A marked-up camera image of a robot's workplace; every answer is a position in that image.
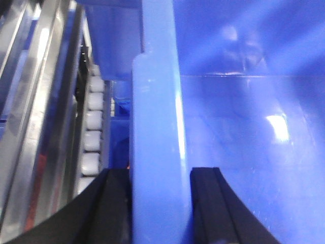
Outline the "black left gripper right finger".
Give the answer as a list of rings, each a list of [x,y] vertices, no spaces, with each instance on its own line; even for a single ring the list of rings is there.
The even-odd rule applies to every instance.
[[[190,173],[195,243],[278,243],[239,199],[219,168]]]

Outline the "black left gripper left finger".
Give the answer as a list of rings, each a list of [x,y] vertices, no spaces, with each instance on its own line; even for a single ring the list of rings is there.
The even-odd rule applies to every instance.
[[[105,169],[69,204],[10,243],[131,243],[127,169]]]

